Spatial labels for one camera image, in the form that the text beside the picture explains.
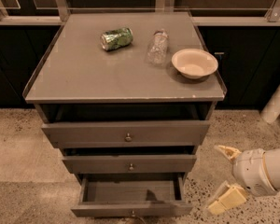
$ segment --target grey tabletop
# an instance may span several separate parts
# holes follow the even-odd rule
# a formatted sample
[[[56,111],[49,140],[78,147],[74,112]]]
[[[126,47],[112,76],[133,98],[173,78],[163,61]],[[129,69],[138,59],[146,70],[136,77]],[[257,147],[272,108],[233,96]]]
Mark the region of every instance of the grey tabletop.
[[[103,32],[129,27],[130,46],[105,51]],[[146,62],[147,46],[158,29],[169,35],[166,62]],[[135,103],[218,101],[224,92],[211,75],[193,81],[171,63],[181,49],[203,49],[188,13],[74,14],[29,90],[28,103]]]

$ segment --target black cabinet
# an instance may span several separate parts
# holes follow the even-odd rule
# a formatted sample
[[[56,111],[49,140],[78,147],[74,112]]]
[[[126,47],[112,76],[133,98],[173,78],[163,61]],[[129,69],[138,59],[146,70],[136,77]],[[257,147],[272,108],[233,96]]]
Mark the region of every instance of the black cabinet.
[[[22,91],[58,29],[0,26],[0,106],[26,106]]]
[[[280,84],[280,28],[200,27],[200,31],[218,58],[228,88],[218,107],[262,109]]]

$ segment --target floor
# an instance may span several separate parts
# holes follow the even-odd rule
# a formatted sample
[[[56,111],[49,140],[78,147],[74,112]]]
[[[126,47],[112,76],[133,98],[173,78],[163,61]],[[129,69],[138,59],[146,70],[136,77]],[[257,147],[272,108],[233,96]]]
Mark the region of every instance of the floor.
[[[40,130],[42,121],[33,109],[0,109],[0,223],[126,224],[128,218],[75,217],[79,184]],[[231,165],[215,145],[241,150],[280,147],[280,117],[267,124],[258,111],[216,110],[211,128],[198,149],[198,160],[185,183],[193,204],[183,217],[146,217],[146,223],[280,223],[280,192],[254,198],[220,216],[205,211],[205,203],[225,180],[233,183]]]

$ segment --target dresser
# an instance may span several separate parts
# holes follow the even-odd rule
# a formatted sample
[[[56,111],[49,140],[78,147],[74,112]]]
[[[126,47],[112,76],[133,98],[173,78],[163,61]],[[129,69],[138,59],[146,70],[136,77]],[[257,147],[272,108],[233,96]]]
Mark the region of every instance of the dresser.
[[[106,52],[101,33],[133,31]],[[169,34],[166,63],[146,62],[154,32]],[[226,90],[218,73],[181,76],[181,49],[203,49],[186,12],[72,14],[24,91],[42,130],[81,185],[78,217],[180,216],[191,210],[184,182],[209,118]]]

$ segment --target drawer knob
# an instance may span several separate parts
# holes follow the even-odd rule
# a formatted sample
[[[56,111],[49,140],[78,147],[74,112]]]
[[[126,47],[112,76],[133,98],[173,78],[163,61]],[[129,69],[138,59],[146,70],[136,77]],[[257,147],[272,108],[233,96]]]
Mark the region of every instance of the drawer knob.
[[[130,163],[130,167],[129,167],[129,170],[132,171],[134,169],[134,166],[132,163]]]
[[[130,136],[130,133],[127,133],[127,135],[125,136],[125,141],[126,142],[132,142],[132,138]]]

